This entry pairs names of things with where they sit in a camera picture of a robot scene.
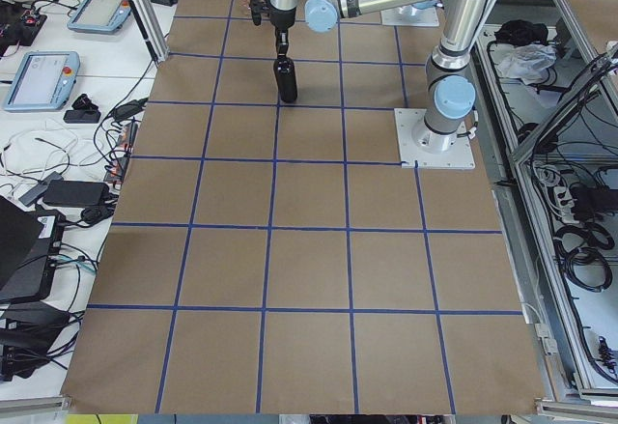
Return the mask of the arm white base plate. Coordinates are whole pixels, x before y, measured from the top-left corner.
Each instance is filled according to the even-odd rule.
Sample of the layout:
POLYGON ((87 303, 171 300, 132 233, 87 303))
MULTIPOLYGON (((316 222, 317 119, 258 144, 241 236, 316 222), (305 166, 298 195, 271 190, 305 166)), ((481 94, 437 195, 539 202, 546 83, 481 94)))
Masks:
POLYGON ((439 19, 436 8, 418 9, 411 5, 397 7, 380 13, 381 23, 388 26, 436 28, 439 19))
POLYGON ((425 109, 396 108, 395 127, 403 168, 472 170, 475 161, 464 121, 456 132, 436 134, 425 125, 425 109))

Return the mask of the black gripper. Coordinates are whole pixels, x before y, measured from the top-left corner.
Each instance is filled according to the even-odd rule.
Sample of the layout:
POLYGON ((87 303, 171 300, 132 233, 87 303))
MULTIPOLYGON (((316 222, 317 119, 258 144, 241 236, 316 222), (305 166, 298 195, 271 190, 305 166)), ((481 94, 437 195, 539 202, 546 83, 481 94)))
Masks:
POLYGON ((280 10, 269 5, 269 21, 276 28, 275 49, 278 57, 287 56, 289 50, 288 30, 295 25, 295 9, 280 10))

